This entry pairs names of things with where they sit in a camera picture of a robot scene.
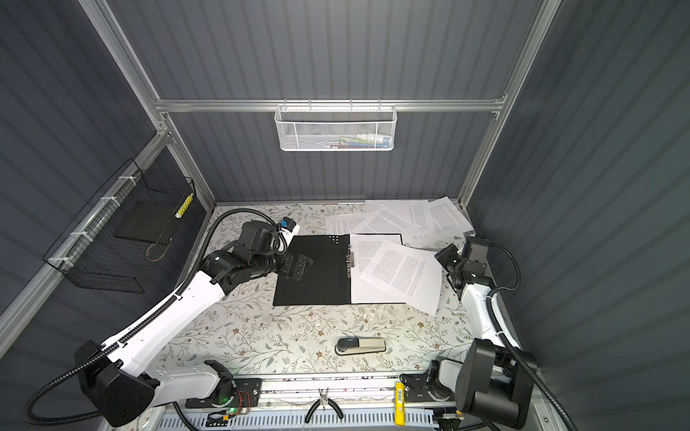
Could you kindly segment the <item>black file folder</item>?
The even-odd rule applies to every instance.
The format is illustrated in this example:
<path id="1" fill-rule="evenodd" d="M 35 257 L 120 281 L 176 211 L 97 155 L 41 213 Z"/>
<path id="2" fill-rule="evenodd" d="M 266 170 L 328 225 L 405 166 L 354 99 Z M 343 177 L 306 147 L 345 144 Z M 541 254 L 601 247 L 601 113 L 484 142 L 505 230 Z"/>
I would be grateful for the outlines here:
<path id="1" fill-rule="evenodd" d="M 296 236 L 289 246 L 294 258 L 313 261 L 301 280 L 280 275 L 273 305 L 353 305 L 350 301 L 350 235 Z"/>

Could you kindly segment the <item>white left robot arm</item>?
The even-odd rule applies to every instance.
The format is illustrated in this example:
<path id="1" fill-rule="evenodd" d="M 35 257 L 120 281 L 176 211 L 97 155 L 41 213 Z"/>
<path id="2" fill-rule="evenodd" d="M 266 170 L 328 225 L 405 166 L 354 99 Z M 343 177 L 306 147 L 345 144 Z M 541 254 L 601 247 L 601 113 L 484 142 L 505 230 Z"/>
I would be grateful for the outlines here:
<path id="1" fill-rule="evenodd" d="M 88 341 L 75 352 L 75 367 L 53 379 L 24 404 L 23 421 L 41 427 L 104 418 L 111 426 L 129 424 L 150 408 L 181 400 L 206 400 L 228 408 L 238 389 L 232 373 L 215 360 L 176 372 L 150 366 L 168 342 L 191 321 L 240 285 L 272 273 L 294 280 L 310 266 L 308 258 L 289 253 L 300 226 L 290 217 L 275 222 L 249 209 L 254 219 L 242 226 L 237 240 L 207 256 L 199 255 L 190 273 L 165 299 L 121 332 L 96 344 Z M 79 380 L 95 411 L 65 417 L 35 413 L 38 401 L 69 379 Z"/>

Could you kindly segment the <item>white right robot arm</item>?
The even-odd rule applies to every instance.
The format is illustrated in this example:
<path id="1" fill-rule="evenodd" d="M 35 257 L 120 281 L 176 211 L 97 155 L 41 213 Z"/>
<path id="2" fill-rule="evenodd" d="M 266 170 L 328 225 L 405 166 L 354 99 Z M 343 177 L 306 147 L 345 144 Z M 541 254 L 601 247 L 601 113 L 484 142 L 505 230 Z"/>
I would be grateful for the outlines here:
<path id="1" fill-rule="evenodd" d="M 519 347 L 507 328 L 498 305 L 501 287 L 487 272 L 492 249 L 508 252 L 483 237 L 469 236 L 463 248 L 449 244 L 436 253 L 468 314 L 473 342 L 460 361 L 438 358 L 422 374 L 401 375 L 395 386 L 395 424 L 404 423 L 406 402 L 429 398 L 452 400 L 456 406 L 455 412 L 433 418 L 442 430 L 461 430 L 468 417 L 477 420 L 470 425 L 472 430 L 519 430 L 528 421 L 532 393 L 539 389 L 565 427 L 576 429 L 570 414 L 538 376 L 535 357 Z"/>

